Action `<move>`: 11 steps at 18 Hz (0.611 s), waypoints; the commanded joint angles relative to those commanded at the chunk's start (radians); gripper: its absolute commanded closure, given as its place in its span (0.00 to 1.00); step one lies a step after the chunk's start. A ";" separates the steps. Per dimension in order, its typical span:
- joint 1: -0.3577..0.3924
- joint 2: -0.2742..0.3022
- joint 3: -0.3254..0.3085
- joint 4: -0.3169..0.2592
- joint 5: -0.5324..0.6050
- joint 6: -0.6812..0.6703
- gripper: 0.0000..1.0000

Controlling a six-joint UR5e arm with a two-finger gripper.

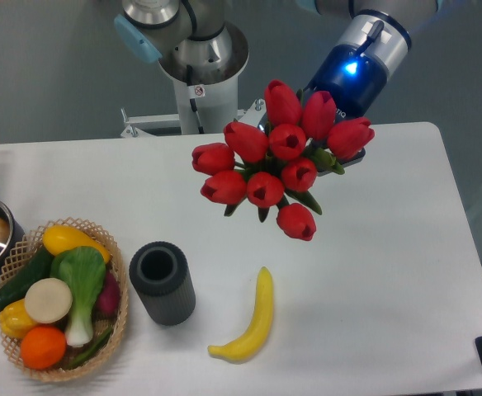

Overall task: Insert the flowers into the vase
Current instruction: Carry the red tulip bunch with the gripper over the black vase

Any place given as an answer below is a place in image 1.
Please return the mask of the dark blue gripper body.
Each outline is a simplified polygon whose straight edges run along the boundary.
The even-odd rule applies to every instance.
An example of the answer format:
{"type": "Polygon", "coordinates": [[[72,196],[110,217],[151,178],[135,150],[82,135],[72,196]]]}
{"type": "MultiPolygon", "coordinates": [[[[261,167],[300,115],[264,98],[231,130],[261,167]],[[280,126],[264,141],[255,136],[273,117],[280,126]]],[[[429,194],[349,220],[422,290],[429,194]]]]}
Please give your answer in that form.
{"type": "Polygon", "coordinates": [[[264,99],[271,153],[294,153],[293,163],[320,176],[344,174],[375,137],[365,113],[386,82],[380,62],[349,45],[333,49],[303,89],[270,81],[264,99]]]}

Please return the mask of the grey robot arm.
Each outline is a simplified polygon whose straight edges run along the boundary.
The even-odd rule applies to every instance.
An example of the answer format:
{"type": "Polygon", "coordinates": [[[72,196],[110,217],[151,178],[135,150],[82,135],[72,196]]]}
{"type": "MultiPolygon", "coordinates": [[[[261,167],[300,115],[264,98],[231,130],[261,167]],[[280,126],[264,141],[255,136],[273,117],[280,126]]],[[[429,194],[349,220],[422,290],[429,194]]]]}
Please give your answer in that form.
{"type": "MultiPolygon", "coordinates": [[[[350,18],[347,29],[305,94],[329,92],[337,121],[363,116],[400,66],[413,33],[442,7],[439,1],[302,1],[319,15],[350,18]]],[[[235,118],[260,125],[268,104],[238,109],[238,77],[248,62],[243,32],[224,17],[221,1],[125,1],[114,26],[145,63],[172,80],[183,134],[219,133],[235,118]]]]}

